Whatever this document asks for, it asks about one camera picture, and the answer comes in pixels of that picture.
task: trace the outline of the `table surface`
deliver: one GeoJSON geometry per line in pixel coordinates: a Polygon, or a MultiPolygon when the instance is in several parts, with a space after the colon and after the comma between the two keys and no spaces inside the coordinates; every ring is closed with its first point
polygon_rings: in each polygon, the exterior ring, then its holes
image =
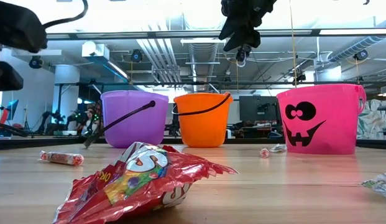
{"type": "MultiPolygon", "coordinates": [[[[261,159],[261,147],[184,149],[240,174],[197,181],[181,205],[128,224],[386,223],[386,198],[360,185],[386,172],[386,150],[358,148],[355,156],[281,153],[261,159]]],[[[88,150],[68,145],[0,151],[0,224],[51,223],[72,180],[101,170],[122,151],[105,144],[88,150]],[[40,162],[41,150],[81,153],[85,163],[72,167],[40,162]]]]}

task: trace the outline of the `purple bucket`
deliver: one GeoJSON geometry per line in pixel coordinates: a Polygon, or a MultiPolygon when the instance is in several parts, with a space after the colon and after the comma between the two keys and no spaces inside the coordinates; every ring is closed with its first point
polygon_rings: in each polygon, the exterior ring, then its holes
{"type": "Polygon", "coordinates": [[[146,91],[109,91],[101,95],[104,126],[134,111],[151,100],[155,106],[138,112],[105,132],[112,147],[127,148],[133,142],[160,144],[165,129],[168,97],[146,91]]]}

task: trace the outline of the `plastic pail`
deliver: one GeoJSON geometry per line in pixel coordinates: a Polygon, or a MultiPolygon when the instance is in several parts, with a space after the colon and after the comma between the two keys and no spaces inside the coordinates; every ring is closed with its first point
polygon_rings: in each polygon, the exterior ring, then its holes
{"type": "Polygon", "coordinates": [[[107,143],[113,147],[127,148],[133,142],[160,144],[165,129],[168,97],[146,91],[109,91],[101,95],[104,126],[121,116],[146,105],[151,100],[155,106],[121,121],[105,132],[107,143]]]}
{"type": "Polygon", "coordinates": [[[288,90],[277,98],[288,152],[355,153],[357,120],[366,101],[362,86],[316,85],[288,90]]]}
{"type": "Polygon", "coordinates": [[[218,147],[226,138],[230,93],[192,93],[174,99],[182,141],[189,147],[218,147]]]}

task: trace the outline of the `black painted mouth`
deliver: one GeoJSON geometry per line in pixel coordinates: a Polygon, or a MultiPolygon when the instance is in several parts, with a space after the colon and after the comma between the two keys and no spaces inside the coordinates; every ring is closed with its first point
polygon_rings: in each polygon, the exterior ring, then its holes
{"type": "Polygon", "coordinates": [[[325,121],[321,122],[320,124],[317,124],[315,127],[307,130],[308,137],[302,137],[300,133],[297,133],[296,136],[292,136],[292,132],[288,129],[287,125],[284,122],[285,129],[287,130],[287,136],[288,140],[290,141],[292,146],[296,146],[297,142],[302,142],[302,146],[306,147],[310,144],[311,140],[313,139],[313,136],[315,135],[315,132],[317,129],[324,123],[325,121]]]}

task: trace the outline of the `black painted eye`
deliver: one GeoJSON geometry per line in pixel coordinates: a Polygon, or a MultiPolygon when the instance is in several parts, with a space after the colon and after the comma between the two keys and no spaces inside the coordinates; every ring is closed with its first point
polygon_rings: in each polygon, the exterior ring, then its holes
{"type": "Polygon", "coordinates": [[[316,107],[309,102],[301,102],[296,106],[296,110],[302,111],[299,118],[303,121],[309,121],[316,116],[316,107]]]}
{"type": "Polygon", "coordinates": [[[296,111],[296,108],[292,105],[287,105],[287,107],[285,108],[285,115],[288,119],[295,118],[296,115],[292,115],[292,111],[296,111]]]}

